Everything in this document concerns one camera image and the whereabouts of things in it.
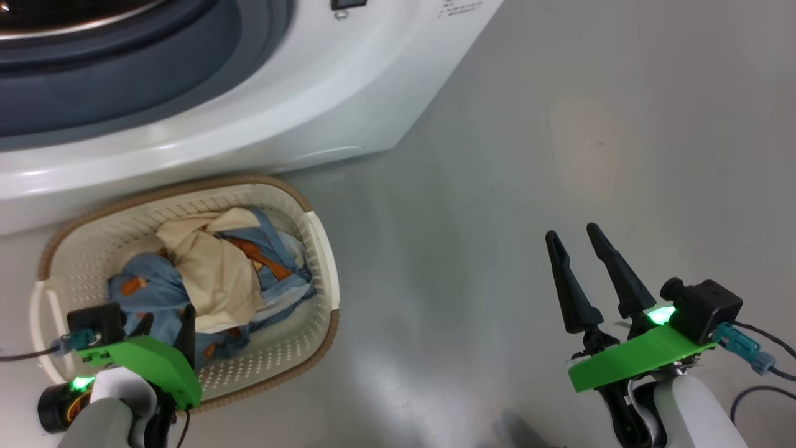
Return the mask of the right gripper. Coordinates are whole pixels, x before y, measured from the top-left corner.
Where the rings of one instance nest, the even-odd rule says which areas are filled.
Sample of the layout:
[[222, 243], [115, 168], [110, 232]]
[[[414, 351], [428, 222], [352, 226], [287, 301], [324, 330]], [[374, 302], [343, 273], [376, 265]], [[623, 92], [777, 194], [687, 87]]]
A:
[[716, 344], [695, 344], [670, 324], [651, 320], [645, 311], [656, 306], [653, 295], [596, 223], [587, 224], [586, 233], [611, 278], [619, 315], [629, 318], [640, 313], [636, 321], [643, 333], [622, 342], [603, 332], [602, 313], [591, 305], [575, 278], [563, 241], [549, 230], [545, 244], [565, 330], [584, 334], [585, 349], [572, 357], [568, 377], [576, 393], [594, 390], [602, 397], [621, 448], [656, 448], [664, 437], [663, 424], [637, 402], [634, 382], [659, 369], [685, 368], [687, 360]]

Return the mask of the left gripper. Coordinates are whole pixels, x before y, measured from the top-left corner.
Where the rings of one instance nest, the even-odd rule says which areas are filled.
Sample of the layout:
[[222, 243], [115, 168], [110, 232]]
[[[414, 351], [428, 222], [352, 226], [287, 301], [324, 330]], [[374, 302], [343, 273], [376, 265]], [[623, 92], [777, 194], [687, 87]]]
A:
[[80, 350], [78, 355], [92, 366], [117, 364], [127, 368], [171, 397], [177, 410], [198, 408], [202, 386], [195, 368], [196, 312], [188, 304], [181, 312], [181, 328], [174, 347], [149, 337], [153, 313], [142, 313], [132, 338], [99, 348]]

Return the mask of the blue garment with orange print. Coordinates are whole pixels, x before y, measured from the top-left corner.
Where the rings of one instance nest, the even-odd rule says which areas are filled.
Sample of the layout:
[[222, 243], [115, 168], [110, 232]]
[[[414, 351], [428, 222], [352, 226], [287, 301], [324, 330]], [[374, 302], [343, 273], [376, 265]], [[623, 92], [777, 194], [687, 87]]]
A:
[[[217, 238], [238, 247], [253, 264], [261, 284], [262, 306], [250, 323], [238, 328], [218, 334], [196, 331], [196, 369], [209, 362], [233, 359], [246, 349], [251, 334], [281, 323], [315, 297], [304, 244], [290, 233], [277, 230], [261, 209], [244, 209], [256, 216], [258, 225], [217, 233]], [[119, 304], [127, 315], [128, 332], [136, 328], [142, 313], [153, 313], [150, 336], [167, 344], [174, 343], [181, 328], [182, 309], [191, 304], [162, 241], [157, 251], [135, 255], [110, 278], [108, 294], [109, 301]]]

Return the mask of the cream beige garment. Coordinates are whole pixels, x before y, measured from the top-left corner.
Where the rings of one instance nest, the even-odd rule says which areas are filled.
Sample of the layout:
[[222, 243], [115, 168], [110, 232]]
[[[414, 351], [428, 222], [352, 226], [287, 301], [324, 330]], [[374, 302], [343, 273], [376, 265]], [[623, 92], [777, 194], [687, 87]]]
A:
[[238, 247], [217, 238], [217, 233], [258, 223], [250, 210], [231, 208], [167, 221], [157, 230], [194, 306], [199, 334], [248, 324], [261, 308], [261, 284], [253, 264]]

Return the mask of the cream perforated laundry basket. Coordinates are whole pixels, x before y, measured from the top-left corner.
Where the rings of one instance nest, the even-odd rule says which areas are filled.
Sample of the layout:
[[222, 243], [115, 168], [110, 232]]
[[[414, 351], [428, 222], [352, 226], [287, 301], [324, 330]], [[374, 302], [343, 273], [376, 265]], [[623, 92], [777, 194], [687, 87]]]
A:
[[248, 346], [198, 372], [199, 414], [275, 388], [313, 368], [335, 340], [340, 282], [326, 230], [307, 199], [286, 182], [237, 175], [157, 187], [68, 222], [49, 240], [29, 299], [35, 350], [67, 331], [67, 314], [108, 298], [107, 280], [132, 256], [155, 250], [161, 224], [196, 213], [256, 207], [306, 247], [315, 295], [285, 320], [255, 332]]

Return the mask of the white front-load washing machine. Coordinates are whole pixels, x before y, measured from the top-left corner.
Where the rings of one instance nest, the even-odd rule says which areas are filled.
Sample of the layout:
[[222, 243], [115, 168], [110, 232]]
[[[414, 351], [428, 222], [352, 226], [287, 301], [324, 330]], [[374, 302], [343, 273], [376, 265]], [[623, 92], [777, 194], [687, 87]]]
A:
[[190, 179], [395, 147], [503, 0], [0, 0], [0, 235]]

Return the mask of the small printed text label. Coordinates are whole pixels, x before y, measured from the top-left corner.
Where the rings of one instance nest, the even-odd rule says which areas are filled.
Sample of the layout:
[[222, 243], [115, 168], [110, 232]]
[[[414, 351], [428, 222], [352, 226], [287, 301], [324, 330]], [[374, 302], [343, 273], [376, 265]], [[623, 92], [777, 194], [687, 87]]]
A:
[[442, 0], [438, 18], [457, 17], [469, 12], [479, 11], [484, 0]]

